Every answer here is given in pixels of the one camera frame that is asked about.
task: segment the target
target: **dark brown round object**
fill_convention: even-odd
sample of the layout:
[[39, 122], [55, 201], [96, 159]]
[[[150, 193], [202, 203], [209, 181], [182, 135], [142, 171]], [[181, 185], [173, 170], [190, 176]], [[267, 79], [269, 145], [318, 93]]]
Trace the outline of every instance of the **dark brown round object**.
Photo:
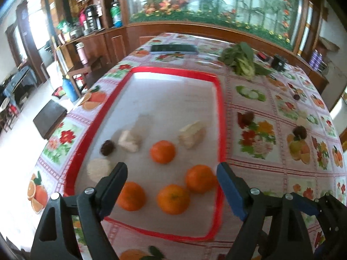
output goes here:
[[254, 113], [252, 111], [248, 111], [242, 115], [242, 122], [248, 126], [250, 125], [254, 120]]
[[300, 99], [300, 96], [299, 96], [298, 94], [295, 94], [295, 95], [293, 96], [293, 98], [294, 98], [294, 100], [298, 101], [298, 100]]
[[107, 155], [110, 155], [114, 151], [115, 148], [116, 148], [116, 146], [115, 146], [114, 142], [112, 142], [111, 140], [107, 140], [102, 144], [101, 149], [100, 149], [100, 153], [103, 156], [107, 156]]
[[297, 126], [293, 130], [293, 134], [296, 137], [299, 137], [300, 139], [304, 140], [307, 137], [307, 131], [306, 128], [303, 126]]

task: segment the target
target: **white floor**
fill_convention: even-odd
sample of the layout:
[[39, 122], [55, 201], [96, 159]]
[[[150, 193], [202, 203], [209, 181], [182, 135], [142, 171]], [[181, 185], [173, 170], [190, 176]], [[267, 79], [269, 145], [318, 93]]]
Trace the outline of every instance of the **white floor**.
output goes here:
[[[27, 222], [27, 216], [21, 210], [27, 202], [26, 192], [32, 169], [41, 154], [46, 140], [37, 131], [33, 119], [45, 104], [52, 99], [53, 88], [50, 81], [33, 91], [13, 129], [0, 134], [0, 232], [19, 248], [30, 248], [33, 239], [26, 232], [35, 231]], [[73, 108], [65, 96], [59, 103], [68, 111]]]

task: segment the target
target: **floral tablecloth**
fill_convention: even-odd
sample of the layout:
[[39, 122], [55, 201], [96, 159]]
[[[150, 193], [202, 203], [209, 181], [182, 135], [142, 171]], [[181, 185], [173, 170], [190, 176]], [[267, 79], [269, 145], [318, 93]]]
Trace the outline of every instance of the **floral tablecloth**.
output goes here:
[[[150, 55], [152, 44], [194, 44], [199, 55]], [[92, 88], [58, 126], [39, 157], [31, 177], [27, 202], [37, 227], [47, 198], [64, 193], [64, 181], [74, 152], [101, 106], [133, 67], [185, 68], [215, 73], [223, 87], [227, 120], [227, 162], [250, 187], [280, 197], [297, 192], [310, 199], [330, 192], [346, 204], [346, 167], [342, 147], [331, 117], [319, 93], [299, 67], [288, 65], [284, 72], [256, 76], [251, 82], [237, 76], [217, 60], [230, 43], [196, 36], [163, 33], [131, 53]], [[299, 101], [293, 94], [300, 95]], [[254, 120], [245, 125], [241, 116], [253, 111]], [[292, 131], [304, 125], [308, 136], [299, 144]], [[76, 236], [85, 259], [90, 258], [77, 217]], [[313, 248], [324, 240], [315, 217], [304, 215]], [[182, 243], [138, 234], [120, 225], [103, 221], [105, 232], [118, 255], [129, 249], [144, 252], [154, 245], [167, 259], [223, 259], [242, 225], [228, 203], [224, 203], [223, 224], [209, 242]]]

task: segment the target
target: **white round slice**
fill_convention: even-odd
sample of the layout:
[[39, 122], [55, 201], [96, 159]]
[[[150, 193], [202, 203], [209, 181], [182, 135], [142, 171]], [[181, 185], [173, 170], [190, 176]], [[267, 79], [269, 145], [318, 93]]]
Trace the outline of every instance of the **white round slice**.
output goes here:
[[248, 96], [251, 98], [251, 99], [258, 99], [259, 95], [257, 92], [255, 91], [250, 91]]
[[87, 174], [90, 180], [98, 183], [101, 178], [110, 175], [112, 171], [110, 162], [107, 159], [96, 158], [87, 165]]
[[250, 92], [250, 89], [247, 87], [243, 87], [241, 89], [241, 94], [243, 94], [244, 96], [247, 96], [249, 92]]

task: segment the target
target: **red-rimmed tray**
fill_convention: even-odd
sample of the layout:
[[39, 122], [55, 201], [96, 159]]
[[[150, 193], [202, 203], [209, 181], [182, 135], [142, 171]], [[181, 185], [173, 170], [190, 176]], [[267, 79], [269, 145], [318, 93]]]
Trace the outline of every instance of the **red-rimmed tray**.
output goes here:
[[[220, 187], [204, 195], [192, 195], [189, 208], [175, 216], [163, 213], [155, 197], [167, 184], [184, 186], [184, 174], [193, 165], [206, 164], [215, 170], [219, 162], [225, 161], [223, 103], [221, 85], [214, 74], [174, 68], [133, 68], [101, 107], [77, 148], [67, 171], [65, 195], [95, 186], [86, 175], [88, 161], [101, 157], [98, 152], [106, 139], [117, 141], [122, 130], [138, 125], [138, 119], [145, 116], [146, 128], [150, 131], [143, 137], [140, 151], [129, 154], [117, 148], [108, 159], [114, 165], [119, 161], [128, 165], [128, 180], [144, 188], [147, 203], [135, 212], [124, 211], [116, 205], [106, 220], [174, 241], [212, 239], [221, 224], [223, 192]], [[206, 137], [195, 149], [186, 150], [176, 141], [178, 130], [195, 120], [206, 124]], [[177, 147], [175, 159], [166, 166], [155, 164], [149, 156], [150, 147], [159, 140], [172, 141]]]

